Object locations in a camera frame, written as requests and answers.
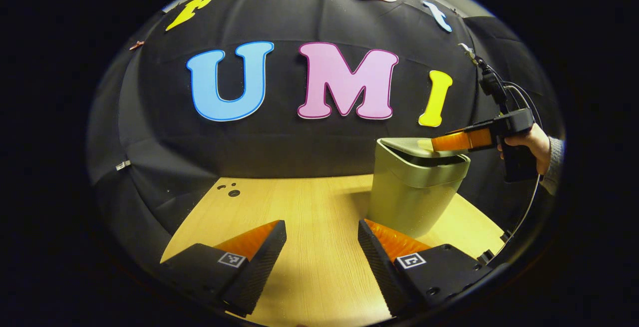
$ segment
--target gray sleeve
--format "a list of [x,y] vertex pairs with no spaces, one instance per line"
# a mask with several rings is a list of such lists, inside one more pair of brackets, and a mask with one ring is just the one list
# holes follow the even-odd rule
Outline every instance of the gray sleeve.
[[561,177],[562,165],[564,162],[564,142],[558,138],[548,136],[550,140],[550,167],[544,175],[544,179],[539,182],[551,195],[557,192],[557,185]]

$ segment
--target trash can lid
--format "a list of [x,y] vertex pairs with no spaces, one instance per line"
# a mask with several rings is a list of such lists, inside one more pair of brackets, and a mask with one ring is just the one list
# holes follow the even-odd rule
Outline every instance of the trash can lid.
[[447,158],[468,152],[468,150],[433,151],[430,138],[398,137],[381,138],[379,141],[388,147],[420,158]]

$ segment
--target letter m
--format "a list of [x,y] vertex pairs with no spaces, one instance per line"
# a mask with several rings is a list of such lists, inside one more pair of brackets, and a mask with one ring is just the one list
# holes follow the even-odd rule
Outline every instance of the letter m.
[[390,79],[399,58],[392,52],[370,50],[355,72],[351,72],[338,47],[328,42],[300,46],[308,59],[306,102],[297,109],[303,118],[324,118],[331,114],[326,104],[329,89],[340,115],[346,116],[363,91],[363,103],[356,113],[363,118],[383,120],[393,114],[390,108]]

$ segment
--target trash can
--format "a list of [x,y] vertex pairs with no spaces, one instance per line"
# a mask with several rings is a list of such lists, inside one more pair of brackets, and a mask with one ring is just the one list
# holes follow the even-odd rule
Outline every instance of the trash can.
[[470,159],[433,152],[428,138],[380,138],[366,218],[417,238],[440,218],[466,177]]

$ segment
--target human hand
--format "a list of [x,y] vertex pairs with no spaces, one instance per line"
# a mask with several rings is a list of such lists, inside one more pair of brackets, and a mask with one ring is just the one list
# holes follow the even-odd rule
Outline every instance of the human hand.
[[[548,135],[537,125],[532,124],[530,131],[509,136],[504,141],[510,146],[524,145],[537,159],[537,174],[545,175],[550,166],[550,139]],[[502,145],[498,144],[497,149],[502,151]]]

